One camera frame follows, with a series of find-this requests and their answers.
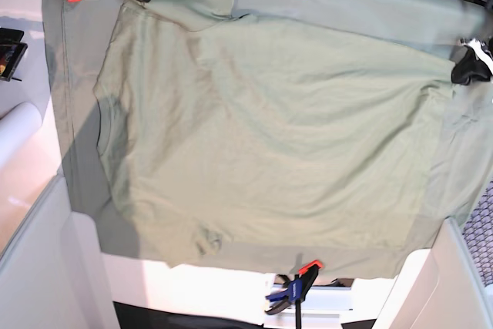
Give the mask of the light green T-shirt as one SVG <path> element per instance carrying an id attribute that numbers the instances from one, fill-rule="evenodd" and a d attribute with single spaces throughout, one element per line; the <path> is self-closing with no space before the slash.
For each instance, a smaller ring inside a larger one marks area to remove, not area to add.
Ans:
<path id="1" fill-rule="evenodd" d="M 172 265 L 427 245 L 451 63 L 233 3 L 122 4 L 94 90 L 117 213 Z"/>

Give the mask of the black tablet device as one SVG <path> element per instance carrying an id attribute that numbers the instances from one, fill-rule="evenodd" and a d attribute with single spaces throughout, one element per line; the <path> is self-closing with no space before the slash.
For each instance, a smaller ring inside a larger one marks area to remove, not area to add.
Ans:
<path id="1" fill-rule="evenodd" d="M 1 80 L 10 81 L 28 46 L 22 41 L 24 32 L 1 28 Z"/>

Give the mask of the white paper roll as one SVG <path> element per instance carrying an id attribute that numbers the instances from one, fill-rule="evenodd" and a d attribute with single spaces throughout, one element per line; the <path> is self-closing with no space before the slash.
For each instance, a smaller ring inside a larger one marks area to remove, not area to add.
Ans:
<path id="1" fill-rule="evenodd" d="M 42 126 L 42 116 L 30 102 L 22 102 L 1 118 L 1 167 Z"/>

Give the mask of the blue orange bar clamp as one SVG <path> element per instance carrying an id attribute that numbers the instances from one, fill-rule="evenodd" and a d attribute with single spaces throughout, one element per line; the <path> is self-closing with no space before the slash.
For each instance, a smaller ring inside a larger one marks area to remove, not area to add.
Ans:
<path id="1" fill-rule="evenodd" d="M 268 316 L 273 316 L 285 311 L 288 307 L 295 309 L 295 328 L 302 328 L 301 304 L 305 301 L 307 293 L 312 288 L 319 271 L 324 268 L 320 260 L 313 260 L 301 267 L 293 279 L 286 274 L 278 274 L 283 281 L 282 290 L 265 296 L 271 306 L 265 311 Z"/>

